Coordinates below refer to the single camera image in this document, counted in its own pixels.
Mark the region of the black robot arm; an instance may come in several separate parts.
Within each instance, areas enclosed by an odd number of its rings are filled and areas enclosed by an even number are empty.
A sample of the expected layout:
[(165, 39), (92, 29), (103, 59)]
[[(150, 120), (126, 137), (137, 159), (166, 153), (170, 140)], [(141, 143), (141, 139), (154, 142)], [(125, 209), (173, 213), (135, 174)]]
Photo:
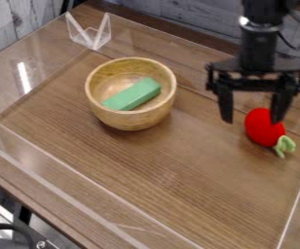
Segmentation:
[(270, 120), (281, 122), (293, 97), (300, 93), (300, 62), (276, 57), (277, 39), (293, 50), (281, 29), (284, 18), (300, 7), (300, 0), (241, 0), (243, 13), (238, 18), (241, 47), (238, 55), (205, 66), (205, 89), (218, 97), (222, 120), (233, 123), (233, 93), (235, 91), (272, 92)]

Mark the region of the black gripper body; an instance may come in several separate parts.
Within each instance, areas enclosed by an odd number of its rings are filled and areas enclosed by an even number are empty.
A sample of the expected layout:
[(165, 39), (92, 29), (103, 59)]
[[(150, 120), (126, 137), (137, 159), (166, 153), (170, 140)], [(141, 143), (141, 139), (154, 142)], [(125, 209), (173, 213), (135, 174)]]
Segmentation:
[(206, 90), (214, 94), (221, 89), (233, 91), (300, 92), (300, 62), (277, 57), (274, 64), (259, 68), (243, 65), (238, 57), (206, 65)]

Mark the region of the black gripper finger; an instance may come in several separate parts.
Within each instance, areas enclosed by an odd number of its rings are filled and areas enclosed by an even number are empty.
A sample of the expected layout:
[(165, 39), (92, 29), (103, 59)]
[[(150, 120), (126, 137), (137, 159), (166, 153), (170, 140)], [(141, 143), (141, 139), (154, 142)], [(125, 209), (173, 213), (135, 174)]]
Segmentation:
[(277, 124), (285, 118), (293, 97), (297, 93), (296, 79), (292, 75), (281, 75), (272, 99), (272, 123)]
[(233, 123), (233, 90), (231, 78), (229, 75), (221, 75), (214, 82), (214, 94), (218, 97), (222, 120)]

